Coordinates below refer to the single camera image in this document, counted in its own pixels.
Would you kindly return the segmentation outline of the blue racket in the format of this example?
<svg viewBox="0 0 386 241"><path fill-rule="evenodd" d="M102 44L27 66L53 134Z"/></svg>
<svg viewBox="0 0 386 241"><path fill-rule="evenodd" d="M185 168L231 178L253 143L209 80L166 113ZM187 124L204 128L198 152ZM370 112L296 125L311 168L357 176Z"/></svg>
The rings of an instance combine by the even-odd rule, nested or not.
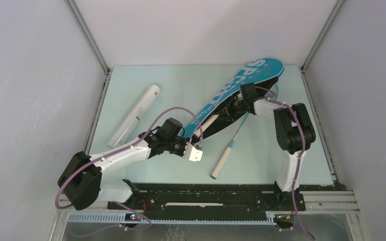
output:
<svg viewBox="0 0 386 241"><path fill-rule="evenodd" d="M270 99L272 100L277 100L278 99L278 95L279 95L279 87L277 84L275 84L274 87L272 87L269 92L265 95L266 97L269 97ZM248 117L249 117L249 114L245 114L244 115L244 119L242 120L242 123L240 125L240 127L238 128L236 134L234 135L233 139L231 140L231 142L227 145L227 147L225 148L225 150L223 151L223 153L221 154L219 160L217 161L213 171L210 173L210 177L214 180L217 179L219 173L221 172L221 170L223 169L228 157L230 156L230 153L233 149L233 146L235 144L235 141L236 141L236 138L238 137L240 131L242 130L243 126L245 125Z"/></svg>
<svg viewBox="0 0 386 241"><path fill-rule="evenodd" d="M195 132L194 135L197 137L201 137L202 134L205 133L205 130L210 127L210 125L219 117L218 114L210 116L203 124L202 124L202 132L200 131L200 128L198 128Z"/></svg>

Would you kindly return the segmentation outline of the blue racket bag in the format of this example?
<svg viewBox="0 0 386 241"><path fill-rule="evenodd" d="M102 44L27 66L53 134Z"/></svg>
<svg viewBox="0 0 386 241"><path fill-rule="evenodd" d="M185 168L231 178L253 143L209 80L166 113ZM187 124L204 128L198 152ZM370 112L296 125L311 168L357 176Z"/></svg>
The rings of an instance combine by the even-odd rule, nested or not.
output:
<svg viewBox="0 0 386 241"><path fill-rule="evenodd" d="M254 100L256 115L270 117L277 106L266 102L265 95L278 82L284 72L284 63L276 58L260 58L247 63L197 114L201 125L212 115L219 117L205 130L206 139L236 121L228 120L224 107L230 97Z"/></svg>

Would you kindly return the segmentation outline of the white shuttlecock tube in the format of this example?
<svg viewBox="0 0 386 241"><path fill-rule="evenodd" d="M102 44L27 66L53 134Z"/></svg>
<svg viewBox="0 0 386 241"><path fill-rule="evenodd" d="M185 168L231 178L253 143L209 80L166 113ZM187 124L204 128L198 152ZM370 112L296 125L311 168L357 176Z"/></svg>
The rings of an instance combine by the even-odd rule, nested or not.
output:
<svg viewBox="0 0 386 241"><path fill-rule="evenodd" d="M139 121L143 118L144 114L150 109L151 105L157 99L161 93L161 88L155 84L142 94L142 96L135 102L135 105L131 108L129 113L124 117L116 131L111 138L107 141L107 146L110 148L116 148L124 144L131 133L134 131Z"/></svg>

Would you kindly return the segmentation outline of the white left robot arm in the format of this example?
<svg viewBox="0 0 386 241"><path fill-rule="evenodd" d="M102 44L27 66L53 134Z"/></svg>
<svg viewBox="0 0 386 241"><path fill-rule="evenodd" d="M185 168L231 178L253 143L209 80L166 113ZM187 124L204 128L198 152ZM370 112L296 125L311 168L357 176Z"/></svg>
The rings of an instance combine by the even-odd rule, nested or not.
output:
<svg viewBox="0 0 386 241"><path fill-rule="evenodd" d="M138 161L147 160L164 152L175 154L190 161L194 145L179 136L182 124L167 119L154 132L144 132L138 138L118 148L92 156L84 151L74 154L57 181L59 194L64 194L70 204L67 208L84 210L96 201L117 201L126 209L138 205L139 196L129 180L114 182L108 177Z"/></svg>

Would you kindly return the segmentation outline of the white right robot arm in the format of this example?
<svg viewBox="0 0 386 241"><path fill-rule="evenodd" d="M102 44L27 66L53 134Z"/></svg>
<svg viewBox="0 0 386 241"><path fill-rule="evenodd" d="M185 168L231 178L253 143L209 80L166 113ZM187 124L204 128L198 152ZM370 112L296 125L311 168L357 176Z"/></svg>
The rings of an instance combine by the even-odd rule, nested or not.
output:
<svg viewBox="0 0 386 241"><path fill-rule="evenodd" d="M272 203L279 210L287 209L293 202L288 192L299 188L303 159L316 140L316 132L303 103L289 105L276 100L277 94L256 84L241 85L240 97L228 99L222 113L232 121L245 113L274 118L276 140L287 153L276 180L279 192L273 194Z"/></svg>

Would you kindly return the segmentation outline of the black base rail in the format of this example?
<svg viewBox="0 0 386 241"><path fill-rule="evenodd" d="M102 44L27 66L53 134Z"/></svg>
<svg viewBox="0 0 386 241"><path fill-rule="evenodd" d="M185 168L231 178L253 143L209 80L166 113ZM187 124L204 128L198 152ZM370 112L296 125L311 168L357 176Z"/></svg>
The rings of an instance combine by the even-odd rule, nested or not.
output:
<svg viewBox="0 0 386 241"><path fill-rule="evenodd" d="M123 204L152 219L267 220L271 212L305 211L304 196L276 184L135 183Z"/></svg>

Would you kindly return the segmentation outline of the aluminium frame post right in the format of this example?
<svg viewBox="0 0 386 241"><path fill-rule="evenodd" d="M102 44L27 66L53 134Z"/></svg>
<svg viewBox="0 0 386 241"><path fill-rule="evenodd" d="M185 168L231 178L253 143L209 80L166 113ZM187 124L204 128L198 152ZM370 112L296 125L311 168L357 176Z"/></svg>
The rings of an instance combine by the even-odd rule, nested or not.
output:
<svg viewBox="0 0 386 241"><path fill-rule="evenodd" d="M326 39L327 35L329 34L329 31L331 30L333 24L335 23L337 17L339 16L340 12L342 11L342 8L344 7L347 0L337 0L330 11L326 21L324 22L324 25L322 29L320 30L314 44L312 45L307 57L305 58L305 61L303 62L301 66L301 70L305 72L309 66L311 65L314 57L318 53L321 45L323 44L324 40Z"/></svg>

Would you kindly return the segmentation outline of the aluminium frame post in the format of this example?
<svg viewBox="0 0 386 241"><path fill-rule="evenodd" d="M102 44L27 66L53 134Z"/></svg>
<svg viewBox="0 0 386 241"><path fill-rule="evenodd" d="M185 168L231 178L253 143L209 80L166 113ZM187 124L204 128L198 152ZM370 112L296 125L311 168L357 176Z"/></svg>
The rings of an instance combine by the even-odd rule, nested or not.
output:
<svg viewBox="0 0 386 241"><path fill-rule="evenodd" d="M104 71L106 75L108 75L111 71L111 68L107 64L91 30L89 29L76 1L74 0L65 0L64 1L72 14L76 24L78 25L82 35L84 36L87 44L91 48L95 58L97 59L101 69Z"/></svg>
<svg viewBox="0 0 386 241"><path fill-rule="evenodd" d="M324 40L326 39L327 35L329 34L329 31L331 30L333 24L335 23L337 17L339 16L340 12L342 11L342 8L344 7L347 0L337 0L330 11L326 21L324 22L324 25L322 29L320 30L314 44L312 45L307 57L305 58L305 61L303 62L301 66L301 70L305 72L309 66L311 65L314 57L318 53L321 45L323 44Z"/></svg>

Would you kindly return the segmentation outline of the aluminium frame post left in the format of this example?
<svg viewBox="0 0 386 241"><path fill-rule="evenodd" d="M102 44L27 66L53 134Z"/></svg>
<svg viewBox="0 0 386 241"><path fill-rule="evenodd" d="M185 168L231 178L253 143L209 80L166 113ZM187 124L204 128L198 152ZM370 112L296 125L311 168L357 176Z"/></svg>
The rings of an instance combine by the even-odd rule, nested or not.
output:
<svg viewBox="0 0 386 241"><path fill-rule="evenodd" d="M84 36L87 44L91 48L95 58L97 59L101 69L104 71L106 75L108 75L111 71L111 68L107 64L91 30L89 29L76 1L74 0L65 0L64 1L72 14L76 24L78 25L82 35Z"/></svg>

